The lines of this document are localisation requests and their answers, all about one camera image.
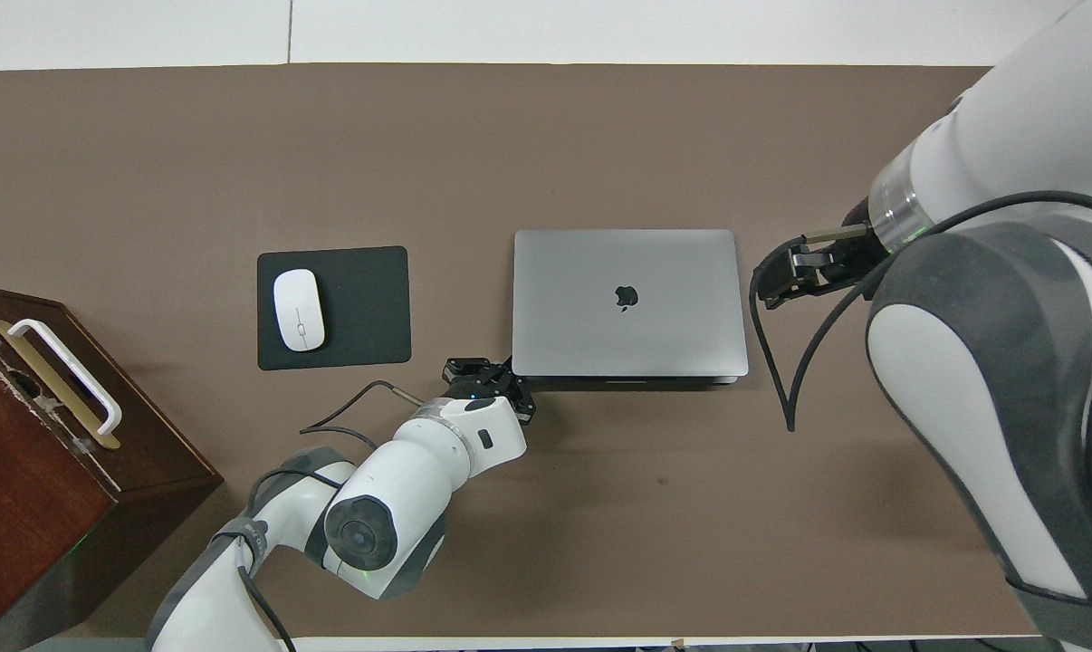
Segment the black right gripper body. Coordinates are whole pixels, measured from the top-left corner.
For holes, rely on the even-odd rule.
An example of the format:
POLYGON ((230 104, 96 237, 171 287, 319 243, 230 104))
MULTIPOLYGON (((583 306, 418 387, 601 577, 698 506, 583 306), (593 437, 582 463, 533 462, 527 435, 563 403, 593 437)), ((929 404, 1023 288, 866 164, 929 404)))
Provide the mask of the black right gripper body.
POLYGON ((865 234, 856 238, 824 244, 807 244, 811 253, 824 254, 824 264, 816 268, 816 292, 835 292, 860 282, 877 268, 877 236, 865 234))

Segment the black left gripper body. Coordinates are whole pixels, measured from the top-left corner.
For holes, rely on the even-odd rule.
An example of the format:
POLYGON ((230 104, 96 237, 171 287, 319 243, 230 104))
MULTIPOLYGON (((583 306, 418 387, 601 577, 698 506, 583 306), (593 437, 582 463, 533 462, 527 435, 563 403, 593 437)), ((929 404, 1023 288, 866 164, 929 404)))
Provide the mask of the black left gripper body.
POLYGON ((455 398, 456 399, 470 399, 477 400, 484 398, 505 398, 508 400, 508 387, 510 381, 513 380, 512 369, 510 372, 496 381, 496 383, 468 383, 468 381, 456 381, 455 382, 455 398))

